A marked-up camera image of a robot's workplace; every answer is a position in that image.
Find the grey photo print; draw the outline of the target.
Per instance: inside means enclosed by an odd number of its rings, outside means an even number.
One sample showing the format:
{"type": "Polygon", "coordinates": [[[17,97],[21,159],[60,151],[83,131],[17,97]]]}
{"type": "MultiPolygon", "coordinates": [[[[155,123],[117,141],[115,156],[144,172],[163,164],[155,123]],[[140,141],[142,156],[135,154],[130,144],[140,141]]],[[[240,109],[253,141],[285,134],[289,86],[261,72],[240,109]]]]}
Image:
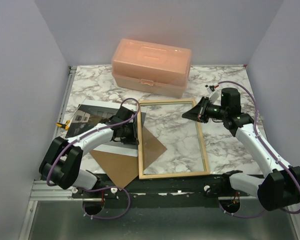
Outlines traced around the grey photo print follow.
{"type": "MultiPolygon", "coordinates": [[[[102,119],[108,119],[115,115],[120,107],[120,103],[84,100],[76,110],[65,135],[66,138],[72,138],[80,135],[97,125],[102,119]]],[[[99,145],[95,151],[126,155],[130,157],[138,156],[138,146],[133,144],[123,144],[121,142],[107,142],[99,145]]]]}

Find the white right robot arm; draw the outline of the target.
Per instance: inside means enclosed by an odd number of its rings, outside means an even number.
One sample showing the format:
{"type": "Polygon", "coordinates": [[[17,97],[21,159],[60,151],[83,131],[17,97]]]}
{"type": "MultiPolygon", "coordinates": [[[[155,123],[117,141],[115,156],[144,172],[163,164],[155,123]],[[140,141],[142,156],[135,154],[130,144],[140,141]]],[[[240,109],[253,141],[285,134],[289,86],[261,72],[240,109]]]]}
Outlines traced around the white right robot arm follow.
{"type": "Polygon", "coordinates": [[[267,211],[300,203],[300,167],[284,160],[259,132],[256,121],[242,112],[241,94],[236,88],[221,90],[220,105],[202,97],[182,118],[204,124],[209,120],[221,121],[257,162],[263,178],[241,170],[226,172],[220,183],[224,195],[231,196],[237,191],[247,193],[257,198],[267,211]]]}

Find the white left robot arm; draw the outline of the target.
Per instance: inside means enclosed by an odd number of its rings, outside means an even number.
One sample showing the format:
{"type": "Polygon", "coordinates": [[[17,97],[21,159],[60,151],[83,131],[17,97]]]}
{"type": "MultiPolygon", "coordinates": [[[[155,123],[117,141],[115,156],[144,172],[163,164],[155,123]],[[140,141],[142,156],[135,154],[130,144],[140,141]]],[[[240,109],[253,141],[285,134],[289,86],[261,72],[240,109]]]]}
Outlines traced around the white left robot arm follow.
{"type": "Polygon", "coordinates": [[[120,106],[115,115],[101,120],[93,128],[70,138],[56,137],[51,142],[40,166],[39,173],[49,187],[58,186],[64,190],[75,187],[91,198],[101,191],[99,177],[81,169],[82,158],[103,144],[119,139],[124,144],[139,143],[135,118],[140,112],[120,106]]]}

